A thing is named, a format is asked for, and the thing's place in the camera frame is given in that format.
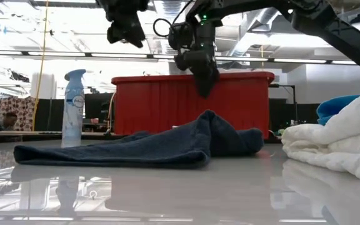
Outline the blue spray bottle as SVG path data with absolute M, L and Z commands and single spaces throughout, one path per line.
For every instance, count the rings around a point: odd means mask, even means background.
M 68 84 L 65 89 L 62 120 L 61 146 L 63 148 L 70 148 L 81 144 L 85 103 L 82 78 L 85 73 L 85 69 L 76 69 L 65 75 Z

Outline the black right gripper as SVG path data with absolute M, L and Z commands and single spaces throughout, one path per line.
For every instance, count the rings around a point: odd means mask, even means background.
M 193 42 L 190 49 L 180 49 L 174 57 L 178 69 L 190 70 L 193 73 L 199 95 L 207 98 L 219 79 L 219 71 L 215 59 L 216 28 L 223 23 L 218 17 L 204 18 L 200 21 L 193 18 L 189 21 Z

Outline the large red plastic bin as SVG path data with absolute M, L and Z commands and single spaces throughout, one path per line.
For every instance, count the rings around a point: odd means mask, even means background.
M 224 73 L 203 98 L 192 75 L 114 77 L 114 132 L 160 133 L 211 110 L 235 129 L 257 128 L 267 138 L 273 80 L 274 74 L 266 71 Z

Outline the person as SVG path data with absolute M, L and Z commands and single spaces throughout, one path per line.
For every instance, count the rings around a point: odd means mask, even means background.
M 18 116 L 14 112 L 7 112 L 2 120 L 2 126 L 4 130 L 12 131 L 14 129 L 15 123 L 18 119 Z

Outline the black garment with white tag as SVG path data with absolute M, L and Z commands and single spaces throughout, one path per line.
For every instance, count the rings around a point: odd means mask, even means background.
M 264 146 L 263 132 L 234 129 L 212 111 L 187 124 L 150 134 L 137 132 L 115 141 L 76 147 L 16 146 L 18 164 L 194 169 L 214 157 L 243 157 Z

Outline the background workbench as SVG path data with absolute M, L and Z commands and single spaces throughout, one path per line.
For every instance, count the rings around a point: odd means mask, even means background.
M 103 132 L 83 132 L 83 140 L 116 140 L 123 138 L 123 135 L 105 134 Z M 29 142 L 29 141 L 52 141 L 61 140 L 61 132 L 19 132 L 0 131 L 0 143 Z

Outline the yellow wooden pole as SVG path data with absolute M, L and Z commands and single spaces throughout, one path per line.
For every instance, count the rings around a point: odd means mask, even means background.
M 48 28 L 48 9 L 49 9 L 49 0 L 46 0 L 45 14 L 44 14 L 44 30 L 43 30 L 43 39 L 42 39 L 42 54 L 41 54 L 40 70 L 39 70 L 39 74 L 37 76 L 34 114 L 32 117 L 32 131 L 35 131 L 36 113 L 38 110 L 38 103 L 39 103 L 39 93 L 40 93 L 41 82 L 42 82 L 42 78 L 43 78 L 44 58 L 45 58 L 45 52 L 46 52 L 46 33 L 47 33 L 47 28 Z

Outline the blue cloth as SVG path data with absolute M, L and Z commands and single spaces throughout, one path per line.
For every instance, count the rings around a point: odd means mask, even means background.
M 348 104 L 358 98 L 358 95 L 340 96 L 322 102 L 316 109 L 317 123 L 325 125 L 334 115 L 338 114 Z

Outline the brown patterned fabric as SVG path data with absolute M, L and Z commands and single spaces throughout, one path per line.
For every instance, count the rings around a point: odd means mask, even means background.
M 2 124 L 3 117 L 7 113 L 14 113 L 17 116 L 17 121 L 12 129 L 14 131 L 32 131 L 35 105 L 36 102 L 33 97 L 0 98 L 0 124 Z

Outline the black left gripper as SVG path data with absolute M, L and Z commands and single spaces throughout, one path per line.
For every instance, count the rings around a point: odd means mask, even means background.
M 96 0 L 96 4 L 104 9 L 106 19 L 111 22 L 107 29 L 110 44 L 126 41 L 137 48 L 143 47 L 146 37 L 138 11 L 146 11 L 148 3 L 149 0 Z

